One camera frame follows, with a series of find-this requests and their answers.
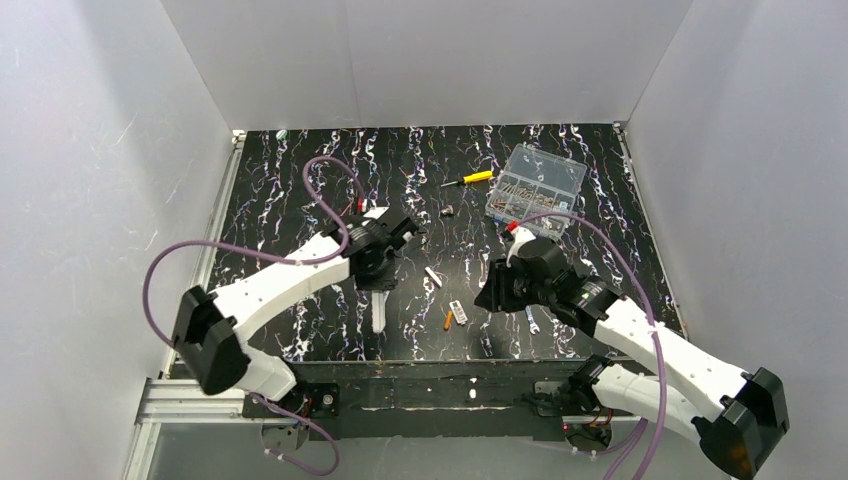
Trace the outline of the white remote control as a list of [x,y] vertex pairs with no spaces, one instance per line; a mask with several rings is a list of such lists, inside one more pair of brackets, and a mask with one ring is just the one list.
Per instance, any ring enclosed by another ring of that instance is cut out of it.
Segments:
[[371,292],[372,331],[375,334],[382,333],[386,327],[386,303],[388,295],[388,291]]

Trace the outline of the remote battery cover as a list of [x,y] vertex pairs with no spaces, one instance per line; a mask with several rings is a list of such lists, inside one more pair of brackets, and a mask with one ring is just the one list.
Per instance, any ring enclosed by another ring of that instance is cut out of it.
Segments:
[[460,301],[454,300],[449,303],[452,316],[457,325],[464,326],[468,322],[468,316]]

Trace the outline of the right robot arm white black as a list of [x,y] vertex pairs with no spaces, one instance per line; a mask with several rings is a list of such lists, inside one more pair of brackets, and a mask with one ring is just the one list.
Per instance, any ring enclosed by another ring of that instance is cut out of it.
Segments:
[[656,422],[696,443],[735,479],[754,478],[788,433],[782,380],[720,360],[668,328],[622,290],[576,268],[559,246],[521,229],[494,260],[474,303],[491,313],[529,306],[626,354],[650,370],[637,374],[598,355],[568,380],[564,397],[584,409],[610,407]]

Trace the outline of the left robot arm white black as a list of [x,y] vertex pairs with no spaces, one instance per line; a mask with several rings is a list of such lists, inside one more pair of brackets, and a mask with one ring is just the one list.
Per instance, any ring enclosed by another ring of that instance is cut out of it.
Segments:
[[172,342],[204,394],[237,388],[278,401],[297,384],[286,362],[250,346],[281,312],[320,290],[352,279],[371,295],[372,329],[384,331],[386,303],[398,284],[396,259],[418,233],[397,207],[376,207],[325,228],[257,273],[211,292],[201,286],[180,302]]

